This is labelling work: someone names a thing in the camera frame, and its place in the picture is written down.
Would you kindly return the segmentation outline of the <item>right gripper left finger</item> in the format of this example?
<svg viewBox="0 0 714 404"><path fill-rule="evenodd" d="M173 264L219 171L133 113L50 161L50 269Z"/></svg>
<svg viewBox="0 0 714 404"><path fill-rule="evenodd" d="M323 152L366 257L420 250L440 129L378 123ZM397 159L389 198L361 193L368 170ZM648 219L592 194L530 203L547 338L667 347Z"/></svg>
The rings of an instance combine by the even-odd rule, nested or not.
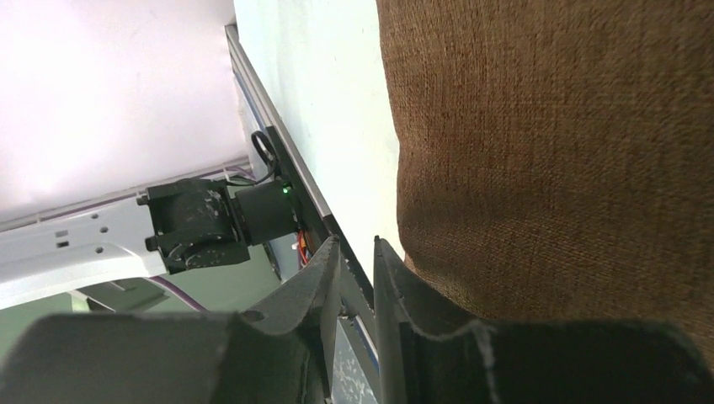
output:
<svg viewBox="0 0 714 404"><path fill-rule="evenodd" d="M1 370L4 403L327 403L342 256L309 264L243 312L53 315Z"/></svg>

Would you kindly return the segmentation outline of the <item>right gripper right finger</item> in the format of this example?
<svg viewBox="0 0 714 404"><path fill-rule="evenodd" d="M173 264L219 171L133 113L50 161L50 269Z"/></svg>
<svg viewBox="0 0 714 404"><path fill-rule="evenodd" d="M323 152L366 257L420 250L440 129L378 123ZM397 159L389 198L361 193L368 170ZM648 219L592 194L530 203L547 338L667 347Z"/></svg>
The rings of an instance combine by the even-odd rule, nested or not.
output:
<svg viewBox="0 0 714 404"><path fill-rule="evenodd" d="M710 403L713 376L662 322L488 321L374 240L376 345L384 403Z"/></svg>

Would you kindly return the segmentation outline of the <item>brown cloth napkin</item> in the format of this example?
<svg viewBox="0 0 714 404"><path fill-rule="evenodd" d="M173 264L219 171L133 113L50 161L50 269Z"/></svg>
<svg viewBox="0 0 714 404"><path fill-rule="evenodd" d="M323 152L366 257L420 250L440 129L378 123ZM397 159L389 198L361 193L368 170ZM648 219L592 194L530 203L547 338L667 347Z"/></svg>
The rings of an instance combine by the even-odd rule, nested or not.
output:
<svg viewBox="0 0 714 404"><path fill-rule="evenodd" d="M713 4L380 1L407 266L481 317L713 356Z"/></svg>

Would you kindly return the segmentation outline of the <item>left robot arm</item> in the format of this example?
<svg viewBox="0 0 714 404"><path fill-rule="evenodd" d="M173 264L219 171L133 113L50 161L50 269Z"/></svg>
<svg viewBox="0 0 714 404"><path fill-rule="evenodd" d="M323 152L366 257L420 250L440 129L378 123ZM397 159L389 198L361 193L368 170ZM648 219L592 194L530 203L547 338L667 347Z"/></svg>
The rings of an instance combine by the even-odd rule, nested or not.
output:
<svg viewBox="0 0 714 404"><path fill-rule="evenodd" d="M1 306L123 279L242 263L295 233L289 185L185 179L1 234Z"/></svg>

